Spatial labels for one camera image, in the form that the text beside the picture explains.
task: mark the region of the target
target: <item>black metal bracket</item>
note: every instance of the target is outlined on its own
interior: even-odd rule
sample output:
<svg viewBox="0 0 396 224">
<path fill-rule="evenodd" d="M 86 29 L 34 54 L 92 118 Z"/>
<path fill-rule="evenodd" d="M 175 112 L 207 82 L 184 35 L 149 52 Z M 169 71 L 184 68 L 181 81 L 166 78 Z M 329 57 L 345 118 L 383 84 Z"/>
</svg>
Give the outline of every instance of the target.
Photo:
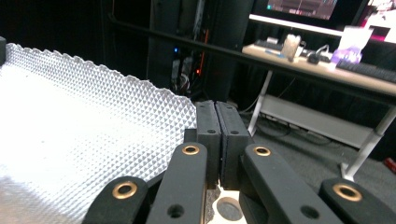
<svg viewBox="0 0 396 224">
<path fill-rule="evenodd" d="M 364 195 L 361 203 L 345 203 L 334 193 L 339 180 L 324 181 L 317 195 L 274 148 L 254 144 L 233 106 L 206 101 L 198 103 L 196 111 L 197 129 L 185 130 L 184 143 L 176 147 L 164 174 L 147 185 L 138 178 L 123 179 L 132 177 L 110 182 L 83 223 L 204 223 L 205 193 L 216 185 L 240 191 L 248 224 L 394 220 L 390 209 L 354 183 L 347 185 Z M 137 187 L 130 201 L 114 195 L 133 189 L 122 189 L 125 181 Z M 380 208 L 370 213 L 374 219 L 363 217 L 360 209 L 370 211 L 373 205 Z"/>
</svg>

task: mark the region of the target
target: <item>white desk surface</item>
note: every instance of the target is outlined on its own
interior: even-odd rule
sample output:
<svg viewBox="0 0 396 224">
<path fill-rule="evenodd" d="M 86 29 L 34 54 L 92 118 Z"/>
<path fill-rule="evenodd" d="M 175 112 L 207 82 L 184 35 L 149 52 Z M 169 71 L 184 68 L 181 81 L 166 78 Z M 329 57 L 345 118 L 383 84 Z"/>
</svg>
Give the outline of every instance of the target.
<svg viewBox="0 0 396 224">
<path fill-rule="evenodd" d="M 286 58 L 279 58 L 274 54 L 265 52 L 265 48 L 254 46 L 253 44 L 243 47 L 242 52 L 251 56 L 259 57 L 263 61 L 273 65 L 288 67 L 299 72 L 304 72 L 316 77 L 324 77 L 329 80 L 350 84 L 352 86 L 385 93 L 387 95 L 396 96 L 396 84 L 383 81 L 381 79 L 363 76 L 357 73 L 348 72 L 335 67 L 335 63 L 312 64 L 306 61 L 305 57 L 295 58 L 291 63 Z"/>
</svg>

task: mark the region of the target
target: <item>monitor screen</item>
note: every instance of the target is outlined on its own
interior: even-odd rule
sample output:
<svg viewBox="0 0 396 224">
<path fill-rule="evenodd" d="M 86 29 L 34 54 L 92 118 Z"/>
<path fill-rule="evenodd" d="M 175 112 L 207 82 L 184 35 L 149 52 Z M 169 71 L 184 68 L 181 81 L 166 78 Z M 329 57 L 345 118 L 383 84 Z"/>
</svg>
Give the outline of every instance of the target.
<svg viewBox="0 0 396 224">
<path fill-rule="evenodd" d="M 269 0 L 268 10 L 328 20 L 337 0 Z"/>
<path fill-rule="evenodd" d="M 358 25 L 369 0 L 255 0 L 253 15 L 343 31 Z"/>
</svg>

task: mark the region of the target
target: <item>textured foil surface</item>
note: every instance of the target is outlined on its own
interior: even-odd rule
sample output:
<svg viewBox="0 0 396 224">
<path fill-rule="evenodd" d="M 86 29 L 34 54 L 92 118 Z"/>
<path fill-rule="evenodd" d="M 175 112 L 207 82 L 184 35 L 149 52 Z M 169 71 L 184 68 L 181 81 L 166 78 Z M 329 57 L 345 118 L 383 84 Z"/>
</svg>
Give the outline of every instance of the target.
<svg viewBox="0 0 396 224">
<path fill-rule="evenodd" d="M 0 223 L 80 223 L 112 179 L 167 167 L 195 106 L 148 81 L 7 44 L 0 67 Z"/>
</svg>

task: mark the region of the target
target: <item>desk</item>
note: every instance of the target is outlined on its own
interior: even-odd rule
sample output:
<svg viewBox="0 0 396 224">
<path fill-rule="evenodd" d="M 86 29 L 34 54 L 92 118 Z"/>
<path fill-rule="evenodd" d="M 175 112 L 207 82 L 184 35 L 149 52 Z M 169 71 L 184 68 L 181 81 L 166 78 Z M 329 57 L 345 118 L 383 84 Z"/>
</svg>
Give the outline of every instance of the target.
<svg viewBox="0 0 396 224">
<path fill-rule="evenodd" d="M 267 62 L 281 64 L 282 66 L 305 72 L 317 77 L 349 84 L 353 87 L 363 88 L 370 91 L 385 93 L 396 96 L 396 84 L 380 79 L 362 76 L 335 67 L 335 63 L 311 64 L 306 58 L 296 58 L 292 63 L 285 58 L 279 58 L 275 54 L 265 52 L 266 49 L 254 45 L 243 47 L 242 52 L 259 57 Z M 353 175 L 359 170 L 376 144 L 381 140 L 385 130 L 396 117 L 395 104 L 389 105 L 389 111 L 375 129 L 369 129 L 346 120 L 334 118 L 318 111 L 287 102 L 266 94 L 273 71 L 268 71 L 264 81 L 258 102 L 248 126 L 250 134 L 254 134 L 254 127 L 260 112 L 283 119 L 289 123 L 312 130 L 316 133 L 328 136 L 337 141 L 359 148 L 357 159 L 348 164 L 342 164 L 342 177 L 353 181 Z"/>
</svg>

